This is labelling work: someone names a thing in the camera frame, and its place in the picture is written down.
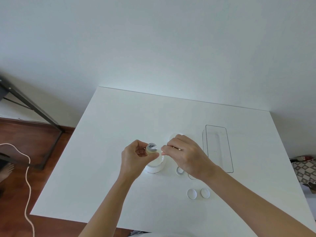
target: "white wall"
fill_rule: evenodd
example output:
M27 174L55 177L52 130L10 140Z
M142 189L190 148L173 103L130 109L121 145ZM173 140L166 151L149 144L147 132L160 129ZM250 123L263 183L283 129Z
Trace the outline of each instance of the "white wall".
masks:
M101 85L269 110L316 154L315 20L316 0L1 0L0 71L60 124Z

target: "metal frame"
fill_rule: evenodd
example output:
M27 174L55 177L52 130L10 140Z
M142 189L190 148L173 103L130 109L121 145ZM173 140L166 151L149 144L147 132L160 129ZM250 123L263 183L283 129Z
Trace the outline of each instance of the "metal frame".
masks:
M19 91L16 87L14 87L9 81L7 81L4 77L0 76L0 86L18 98L21 102L23 102L27 107L29 107L32 111L35 111L39 116L41 116L44 120L46 120L49 124L59 130L59 135L57 136L55 142L50 147L49 151L44 155L44 158L40 164L29 164L26 162L22 162L19 160L15 160L13 158L9 158L3 155L0 155L0 159L8 161L14 164L21 164L26 165L28 167L34 167L39 170L43 170L48 158L52 154L58 140L60 139L61 135L65 132L63 128L61 128L57 123L55 123L49 115L47 115L43 110L36 106L31 100L29 100L26 96L24 96L21 91Z

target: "white container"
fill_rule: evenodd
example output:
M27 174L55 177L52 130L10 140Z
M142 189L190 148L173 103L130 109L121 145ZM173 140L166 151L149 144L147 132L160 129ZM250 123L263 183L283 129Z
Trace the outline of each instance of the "white container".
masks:
M150 174L156 174L165 167L166 162L166 155L159 155L157 159L153 160L151 163L146 165L144 170Z
M206 125L202 132L203 151L214 164L227 173L233 173L227 131L225 127Z

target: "wooden floor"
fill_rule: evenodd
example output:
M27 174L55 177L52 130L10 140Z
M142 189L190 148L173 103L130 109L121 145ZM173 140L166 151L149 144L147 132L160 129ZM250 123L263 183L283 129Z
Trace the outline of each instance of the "wooden floor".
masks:
M46 181L53 171L61 153L68 143L74 128L67 128L49 158L44 170L29 169L28 180L32 187L32 195L27 213L33 208ZM50 125L27 123L0 118L0 144L11 143L19 151L31 157L31 163L40 163L48 151L58 132ZM12 158L27 161L18 154L13 147L0 146L0 152ZM25 182L26 167L15 165L11 175L0 183L4 193L0 198L0 236L1 237L29 237L32 236L30 224L24 218L24 209L28 199L29 189ZM78 236L85 223L59 220L30 215L34 223L36 237L64 237ZM130 230L116 229L115 237L126 237Z

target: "cord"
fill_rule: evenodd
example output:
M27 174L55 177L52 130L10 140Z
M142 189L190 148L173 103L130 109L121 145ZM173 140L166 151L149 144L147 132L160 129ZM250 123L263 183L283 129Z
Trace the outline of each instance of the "cord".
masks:
M28 155L23 154L21 151L19 151L14 145L9 144L9 143L0 144L0 146L2 146L2 145L10 145L10 146L14 147L17 152L19 152L20 154L22 154L22 155L24 155L24 156L26 156L26 157L28 158L28 163L29 163L29 164L31 163L31 158L30 158ZM26 183L27 183L27 185L28 185L28 188L30 189L30 192L29 192L29 195L28 195L28 200L27 200L25 209L24 209L24 217L25 217L25 219L30 223L30 225L32 226L33 237L35 237L34 225L33 225L32 221L30 221L30 219L29 219L29 218L27 217L27 215L26 215L26 210L27 210L27 207L28 207L28 203L30 202L30 198L31 198L31 185L30 185L30 183L29 183L28 180L27 180L27 172L28 172L28 169L29 169L29 166L26 168L25 181L26 181Z

